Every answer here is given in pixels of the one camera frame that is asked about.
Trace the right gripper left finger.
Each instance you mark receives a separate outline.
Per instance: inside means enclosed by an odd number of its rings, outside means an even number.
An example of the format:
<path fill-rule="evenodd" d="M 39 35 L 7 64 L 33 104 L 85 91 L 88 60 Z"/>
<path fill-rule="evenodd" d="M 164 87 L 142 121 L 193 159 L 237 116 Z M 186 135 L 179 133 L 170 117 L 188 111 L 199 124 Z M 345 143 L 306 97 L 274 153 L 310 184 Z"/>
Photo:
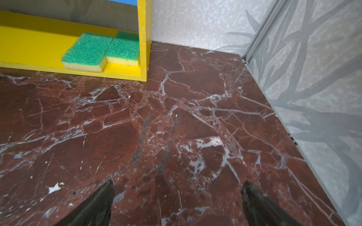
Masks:
<path fill-rule="evenodd" d="M 109 180 L 56 225 L 108 226 L 114 197 L 114 184 Z"/>

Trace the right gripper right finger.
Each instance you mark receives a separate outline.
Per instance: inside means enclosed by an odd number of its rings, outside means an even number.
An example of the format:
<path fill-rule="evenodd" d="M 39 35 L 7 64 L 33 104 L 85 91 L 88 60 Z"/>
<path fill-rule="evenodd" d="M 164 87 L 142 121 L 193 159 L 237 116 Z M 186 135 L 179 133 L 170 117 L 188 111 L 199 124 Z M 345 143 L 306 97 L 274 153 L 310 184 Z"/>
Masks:
<path fill-rule="evenodd" d="M 250 181 L 245 181 L 240 193 L 250 226 L 301 225 Z"/>

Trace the green sponge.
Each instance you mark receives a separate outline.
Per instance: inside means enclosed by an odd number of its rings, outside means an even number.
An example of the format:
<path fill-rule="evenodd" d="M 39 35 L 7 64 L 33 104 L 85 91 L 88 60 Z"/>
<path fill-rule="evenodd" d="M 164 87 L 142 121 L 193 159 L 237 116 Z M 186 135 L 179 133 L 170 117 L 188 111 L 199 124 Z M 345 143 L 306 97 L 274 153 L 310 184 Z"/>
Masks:
<path fill-rule="evenodd" d="M 62 56 L 65 68 L 86 72 L 103 72 L 106 52 L 114 38 L 112 36 L 83 33 L 73 46 Z"/>
<path fill-rule="evenodd" d="M 139 35 L 119 30 L 106 52 L 107 62 L 125 66 L 140 65 Z"/>

